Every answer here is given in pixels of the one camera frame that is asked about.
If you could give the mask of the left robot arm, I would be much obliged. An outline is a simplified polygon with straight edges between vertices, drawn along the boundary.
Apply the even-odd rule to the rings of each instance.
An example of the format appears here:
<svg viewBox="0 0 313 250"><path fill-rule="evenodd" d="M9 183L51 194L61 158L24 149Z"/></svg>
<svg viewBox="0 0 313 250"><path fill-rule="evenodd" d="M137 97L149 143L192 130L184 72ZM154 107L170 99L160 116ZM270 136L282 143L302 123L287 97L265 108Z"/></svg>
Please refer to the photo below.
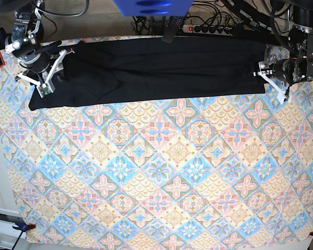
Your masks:
<svg viewBox="0 0 313 250"><path fill-rule="evenodd" d="M272 3L271 9L262 1L270 16L272 33L279 44L290 52L290 58L271 64L270 75L276 79L293 85L313 81L313 1L283 1L288 3L287 9L293 9L294 25L287 37L282 37L275 26L278 17L278 3Z"/></svg>

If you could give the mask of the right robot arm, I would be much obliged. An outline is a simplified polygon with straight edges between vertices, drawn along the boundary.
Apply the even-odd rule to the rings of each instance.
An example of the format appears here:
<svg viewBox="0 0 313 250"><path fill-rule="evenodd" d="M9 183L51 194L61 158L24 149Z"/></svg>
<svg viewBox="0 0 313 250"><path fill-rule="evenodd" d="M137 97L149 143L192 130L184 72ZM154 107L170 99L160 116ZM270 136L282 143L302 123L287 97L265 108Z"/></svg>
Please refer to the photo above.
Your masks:
<svg viewBox="0 0 313 250"><path fill-rule="evenodd" d="M63 71L63 59L70 51L62 49L61 41L41 45L44 29L41 8L44 1L31 1L15 11L13 31L5 39L5 51L18 60L22 72L17 79L24 79L40 89L54 92L53 78Z"/></svg>

